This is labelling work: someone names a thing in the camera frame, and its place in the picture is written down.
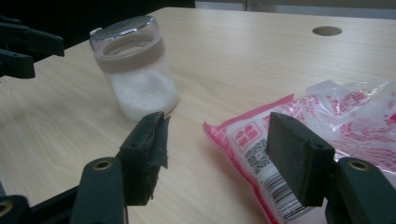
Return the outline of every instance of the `pink plastic bag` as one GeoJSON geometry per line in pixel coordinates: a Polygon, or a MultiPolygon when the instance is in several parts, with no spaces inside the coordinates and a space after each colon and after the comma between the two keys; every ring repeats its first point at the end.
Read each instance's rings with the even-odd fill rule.
{"type": "Polygon", "coordinates": [[[337,85],[325,81],[302,97],[287,96],[219,126],[204,124],[248,181],[269,223],[326,223],[324,208],[301,206],[264,149],[272,111],[297,118],[345,156],[376,165],[396,188],[396,91],[387,81],[337,85]]]}

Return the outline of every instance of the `table surface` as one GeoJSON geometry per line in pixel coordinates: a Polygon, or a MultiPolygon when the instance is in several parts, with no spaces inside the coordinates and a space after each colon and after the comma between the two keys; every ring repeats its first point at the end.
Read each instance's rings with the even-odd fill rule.
{"type": "MultiPolygon", "coordinates": [[[[246,182],[210,142],[221,124],[332,79],[396,82],[396,21],[164,8],[163,33],[179,101],[169,168],[131,223],[265,223],[246,182]],[[315,35],[319,26],[340,35],[315,35]]],[[[36,78],[0,79],[0,180],[30,205],[78,184],[88,162],[115,156],[135,126],[122,114],[89,43],[35,64],[36,78]]]]}

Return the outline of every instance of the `sugar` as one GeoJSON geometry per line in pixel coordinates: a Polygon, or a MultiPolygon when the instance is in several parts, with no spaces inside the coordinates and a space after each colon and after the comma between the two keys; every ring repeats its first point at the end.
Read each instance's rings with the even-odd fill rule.
{"type": "Polygon", "coordinates": [[[155,70],[106,75],[124,114],[141,120],[147,114],[169,113],[177,103],[174,82],[155,70]]]}

